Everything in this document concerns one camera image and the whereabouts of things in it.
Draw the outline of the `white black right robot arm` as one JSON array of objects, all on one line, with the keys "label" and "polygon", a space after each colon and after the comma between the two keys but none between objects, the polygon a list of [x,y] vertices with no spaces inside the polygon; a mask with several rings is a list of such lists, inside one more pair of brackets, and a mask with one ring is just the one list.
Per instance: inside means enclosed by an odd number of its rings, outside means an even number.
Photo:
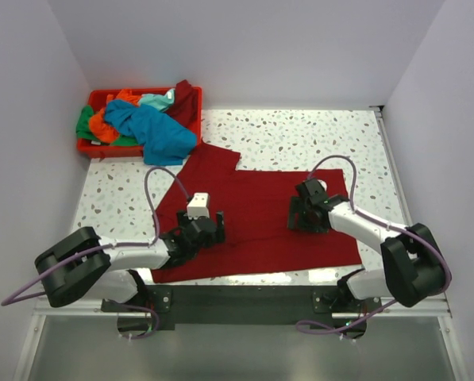
[{"label": "white black right robot arm", "polygon": [[358,208],[351,198],[328,195],[324,183],[307,179],[295,187],[287,227],[309,233],[339,232],[380,254],[382,267],[353,271],[337,281],[338,306],[355,311],[368,298],[393,298],[405,307],[445,292],[452,274],[430,229],[394,225]]}]

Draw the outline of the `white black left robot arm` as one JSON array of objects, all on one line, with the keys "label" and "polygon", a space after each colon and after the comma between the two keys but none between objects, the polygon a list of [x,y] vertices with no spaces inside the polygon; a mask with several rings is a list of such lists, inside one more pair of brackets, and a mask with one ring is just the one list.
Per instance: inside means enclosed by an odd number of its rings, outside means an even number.
[{"label": "white black left robot arm", "polygon": [[150,240],[111,239],[87,226],[53,245],[34,262],[50,306],[64,307],[91,297],[120,302],[129,311],[141,310],[147,292],[137,268],[179,267],[201,249],[225,241],[221,211],[215,219],[190,219],[179,211],[177,222],[177,227]]}]

